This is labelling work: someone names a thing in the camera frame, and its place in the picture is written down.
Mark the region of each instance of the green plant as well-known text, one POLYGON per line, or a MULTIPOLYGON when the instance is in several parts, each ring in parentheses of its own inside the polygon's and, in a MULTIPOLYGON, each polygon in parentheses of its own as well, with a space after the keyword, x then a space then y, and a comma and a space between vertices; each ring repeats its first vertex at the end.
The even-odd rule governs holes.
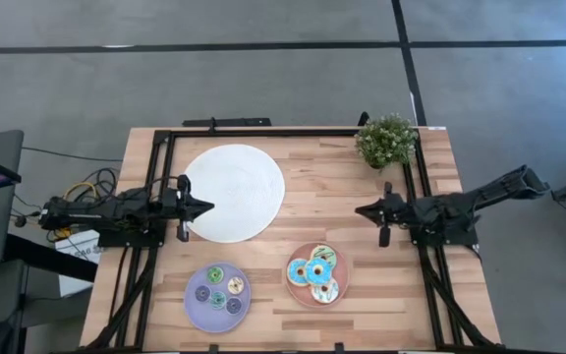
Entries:
POLYGON ((356 148, 372 168, 392 162, 408 163, 414 153, 418 133, 397 113, 370 120, 356 134, 356 148))

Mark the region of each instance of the green frosted donut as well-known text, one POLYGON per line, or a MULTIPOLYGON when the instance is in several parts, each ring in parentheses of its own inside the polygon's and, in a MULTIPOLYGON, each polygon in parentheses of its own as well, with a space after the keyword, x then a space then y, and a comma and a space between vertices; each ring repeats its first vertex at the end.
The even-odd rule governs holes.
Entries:
POLYGON ((325 260, 329 265, 334 268, 338 264, 338 260, 335 257, 335 251, 332 248, 324 245, 320 245, 311 251, 311 258, 320 258, 325 260))
POLYGON ((224 305, 226 305, 226 295, 221 291, 216 291, 211 294, 211 298, 208 300, 209 304, 215 310, 222 310, 224 305))
POLYGON ((217 284, 224 279, 224 270, 219 266, 212 266, 206 271, 206 278, 211 283, 217 284))

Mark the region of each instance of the donut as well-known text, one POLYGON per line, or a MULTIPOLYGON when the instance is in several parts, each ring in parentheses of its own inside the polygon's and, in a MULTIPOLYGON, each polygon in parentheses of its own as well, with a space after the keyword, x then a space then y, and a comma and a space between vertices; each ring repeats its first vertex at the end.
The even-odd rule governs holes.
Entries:
POLYGON ((224 278, 224 270, 219 266, 212 266, 206 271, 206 278, 213 284, 217 284, 224 278))
POLYGON ((242 311, 242 300, 230 298, 226 302, 226 311, 231 315, 237 315, 242 311))
POLYGON ((205 302, 211 295, 211 289, 206 285, 201 285, 196 289, 196 300, 205 302))
POLYGON ((226 304, 226 295, 224 295, 224 293, 221 291, 216 291, 211 294, 211 298, 208 300, 208 302, 209 304, 211 304, 213 309, 221 310, 226 304))
POLYGON ((331 265, 323 259, 313 259, 305 265, 305 278, 311 285, 324 285, 331 280, 331 265))
POLYGON ((305 265, 306 260, 295 259, 291 261, 287 266, 287 278, 290 282, 296 286, 307 286, 307 280, 305 279, 305 265))
POLYGON ((233 276, 228 281, 228 291, 233 295, 238 295, 244 291, 244 280, 239 276, 233 276))
POLYGON ((323 259, 327 263, 329 263, 331 268, 335 268, 335 265, 337 265, 338 263, 337 258, 335 257, 335 251, 333 251, 332 248, 324 245, 320 245, 314 248, 313 251, 311 251, 311 258, 323 259))
POLYGON ((340 286, 338 286, 338 282, 333 278, 324 285, 311 287, 311 295, 313 296, 313 299, 320 304, 332 303, 335 299, 338 298, 339 292, 340 286))

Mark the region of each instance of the butcher block tabletop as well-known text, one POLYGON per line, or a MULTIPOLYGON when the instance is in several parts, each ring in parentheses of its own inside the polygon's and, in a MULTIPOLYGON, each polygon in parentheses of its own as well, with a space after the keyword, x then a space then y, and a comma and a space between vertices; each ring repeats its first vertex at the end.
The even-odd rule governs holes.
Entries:
MULTIPOLYGON (((131 131, 118 191, 144 185, 157 129, 131 131)), ((432 191, 460 192, 448 132, 428 128, 419 131, 432 191)), ((353 137, 178 138, 171 175, 183 173, 206 150, 228 144, 260 148, 276 161, 285 179, 283 205, 264 231, 240 243, 213 243, 194 233, 189 243, 182 243, 176 238, 178 222, 169 222, 154 273, 144 350, 200 351, 208 350, 209 344, 235 351, 333 350, 335 342, 343 342, 349 350, 434 348, 419 256, 409 232, 392 228, 390 247, 379 248, 379 229, 354 213, 355 207, 376 202, 386 181, 405 198, 401 165, 381 172, 368 167, 358 156, 353 137), (290 255, 309 242, 332 245, 350 267, 350 285, 344 297, 328 309, 304 307, 286 287, 290 255), (249 279, 253 296, 244 320, 221 334, 196 329, 184 311, 188 280, 197 269, 215 262, 228 262, 241 269, 249 279)), ((162 148, 160 161, 164 153, 162 148)), ((420 197, 422 188, 416 168, 413 174, 420 197)), ((107 249, 101 256, 81 345, 94 340, 108 322, 122 252, 119 248, 107 249)), ((116 307, 123 297, 128 252, 116 307)), ((480 261, 465 247, 447 246, 445 252, 457 302, 486 337, 498 342, 480 261)), ((445 341, 451 343, 446 309, 442 301, 438 303, 445 341)), ((134 343, 139 308, 136 303, 131 311, 126 345, 134 343)))

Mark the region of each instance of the purple plate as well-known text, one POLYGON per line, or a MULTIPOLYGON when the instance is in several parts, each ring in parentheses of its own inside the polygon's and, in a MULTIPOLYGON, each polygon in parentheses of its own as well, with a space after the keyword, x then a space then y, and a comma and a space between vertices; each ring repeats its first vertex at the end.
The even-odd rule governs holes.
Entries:
POLYGON ((189 279, 185 289, 185 312, 189 321, 197 329, 209 333, 221 333, 233 329, 246 316, 248 307, 251 305, 251 285, 248 283, 246 275, 234 265, 227 263, 215 263, 204 266, 189 279), (219 266, 224 270, 224 278, 217 284, 212 284, 206 279, 206 271, 212 266, 219 266), (228 281, 233 276, 239 276, 244 280, 244 291, 239 295, 233 295, 228 291, 228 281), (226 295, 226 301, 232 297, 237 297, 242 301, 242 309, 237 315, 231 315, 226 311, 226 306, 221 310, 215 310, 208 301, 200 302, 196 298, 196 289, 206 285, 211 289, 211 293, 221 291, 226 295))

